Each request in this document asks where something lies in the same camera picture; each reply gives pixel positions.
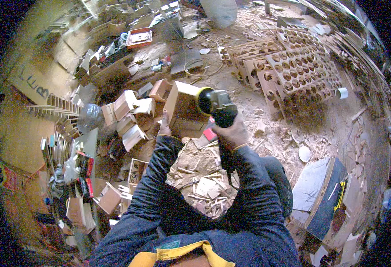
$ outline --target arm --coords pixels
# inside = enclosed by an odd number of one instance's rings
[[[92,253],[91,267],[128,265],[142,245],[157,237],[164,181],[182,147],[177,138],[157,136],[146,174],[135,190],[128,211]]]

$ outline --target work glove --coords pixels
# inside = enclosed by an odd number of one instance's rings
[[[227,150],[233,150],[248,142],[247,127],[243,120],[243,115],[240,112],[230,127],[221,128],[214,125],[212,131],[218,135],[219,143]]]

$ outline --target gloved hand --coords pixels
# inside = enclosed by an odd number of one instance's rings
[[[171,135],[171,130],[170,127],[168,126],[168,115],[167,111],[163,111],[163,120],[161,122],[160,130],[158,130],[159,135],[167,135],[167,136],[172,136]]]
[[[222,143],[228,150],[233,150],[248,143],[247,127],[240,112],[235,117],[231,127],[221,128],[214,125],[212,131],[218,135],[219,143]]]

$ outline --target wooden box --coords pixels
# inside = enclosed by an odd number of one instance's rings
[[[102,113],[104,114],[104,117],[105,117],[105,123],[108,126],[117,121],[117,118],[116,118],[115,112],[114,112],[114,103],[103,105],[101,107],[101,109],[102,109]]]
[[[133,91],[126,90],[115,101],[114,112],[117,120],[123,119],[123,117],[133,109],[133,103],[136,102],[136,96]]]
[[[170,91],[172,86],[168,83],[167,79],[162,79],[160,81],[156,81],[154,87],[151,89],[149,93],[149,97],[155,99],[157,102],[165,103],[166,100],[163,98],[164,94],[167,91]]]
[[[169,127],[174,135],[200,138],[209,121],[209,115],[200,112],[196,96],[200,88],[176,81],[164,109],[169,116]]]

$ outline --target wooden stick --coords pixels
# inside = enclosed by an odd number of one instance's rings
[[[193,171],[190,171],[190,170],[186,170],[186,169],[184,169],[184,168],[177,168],[178,170],[181,170],[181,171],[183,171],[183,172],[186,172],[187,174],[195,174],[195,172],[193,172]]]
[[[364,111],[366,110],[366,107],[362,108],[359,112],[357,112],[356,115],[351,117],[351,121],[357,120],[358,116],[360,116]]]

